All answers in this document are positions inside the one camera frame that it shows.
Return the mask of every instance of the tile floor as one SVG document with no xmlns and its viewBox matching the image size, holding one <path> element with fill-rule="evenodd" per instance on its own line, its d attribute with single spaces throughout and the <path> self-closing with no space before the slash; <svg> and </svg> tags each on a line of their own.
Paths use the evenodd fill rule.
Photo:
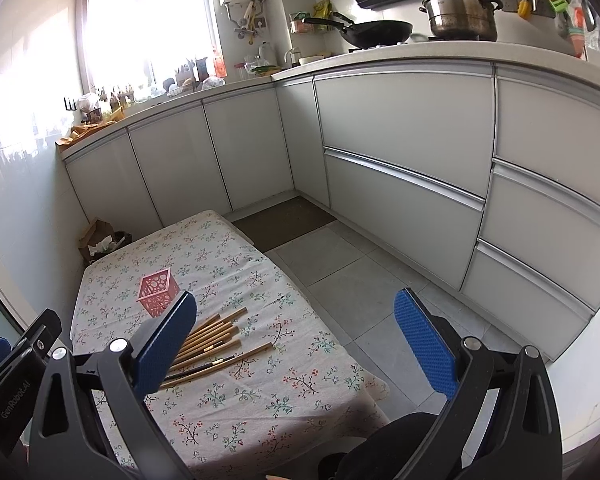
<svg viewBox="0 0 600 480">
<path fill-rule="evenodd" d="M 435 315 L 462 336 L 490 349 L 517 353 L 520 346 L 427 278 L 339 221 L 265 253 L 304 292 L 333 335 L 391 394 L 379 406 L 394 420 L 411 412 L 438 414 L 445 397 L 435 393 L 398 328 L 394 296 L 410 286 Z M 462 456 L 470 463 L 496 399 L 490 391 Z"/>
</svg>

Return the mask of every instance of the silver screw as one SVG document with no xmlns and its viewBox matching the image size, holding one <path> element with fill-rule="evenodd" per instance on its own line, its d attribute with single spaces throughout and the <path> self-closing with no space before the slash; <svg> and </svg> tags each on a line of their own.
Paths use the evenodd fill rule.
<svg viewBox="0 0 600 480">
<path fill-rule="evenodd" d="M 476 339 L 475 337 L 468 337 L 464 340 L 464 346 L 469 350 L 479 350 L 480 348 L 482 348 L 482 343 L 479 339 Z"/>
<path fill-rule="evenodd" d="M 538 351 L 538 349 L 535 346 L 531 345 L 525 346 L 525 354 L 531 357 L 532 359 L 540 357 L 540 352 Z"/>
<path fill-rule="evenodd" d="M 112 352 L 122 352 L 126 348 L 126 339 L 115 339 L 109 345 L 109 350 Z"/>
<path fill-rule="evenodd" d="M 56 361 L 59 361 L 60 359 L 62 359 L 64 356 L 66 355 L 66 348 L 64 348 L 63 346 L 61 346 L 60 348 L 56 348 L 52 354 L 51 357 L 53 359 L 55 359 Z"/>
</svg>

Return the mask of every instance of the window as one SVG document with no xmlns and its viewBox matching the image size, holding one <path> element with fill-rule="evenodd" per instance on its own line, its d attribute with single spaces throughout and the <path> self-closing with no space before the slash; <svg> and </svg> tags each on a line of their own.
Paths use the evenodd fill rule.
<svg viewBox="0 0 600 480">
<path fill-rule="evenodd" d="M 213 41 L 204 0 L 84 0 L 86 76 L 91 89 L 135 87 L 174 77 L 187 59 L 208 58 Z"/>
</svg>

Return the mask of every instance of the brown floor mat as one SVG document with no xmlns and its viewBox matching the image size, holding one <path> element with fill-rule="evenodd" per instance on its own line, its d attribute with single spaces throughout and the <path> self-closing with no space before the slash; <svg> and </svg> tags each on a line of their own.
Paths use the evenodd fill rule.
<svg viewBox="0 0 600 480">
<path fill-rule="evenodd" d="M 253 240 L 257 250 L 265 253 L 334 220 L 326 211 L 296 196 L 233 224 Z"/>
</svg>

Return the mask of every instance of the white bowl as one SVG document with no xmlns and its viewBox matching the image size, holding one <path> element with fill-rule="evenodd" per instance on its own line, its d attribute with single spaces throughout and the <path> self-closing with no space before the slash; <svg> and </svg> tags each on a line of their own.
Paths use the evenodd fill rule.
<svg viewBox="0 0 600 480">
<path fill-rule="evenodd" d="M 300 64 L 306 65 L 307 63 L 311 63 L 312 61 L 320 61 L 324 59 L 324 56 L 309 56 L 309 57 L 301 57 Z"/>
</svg>

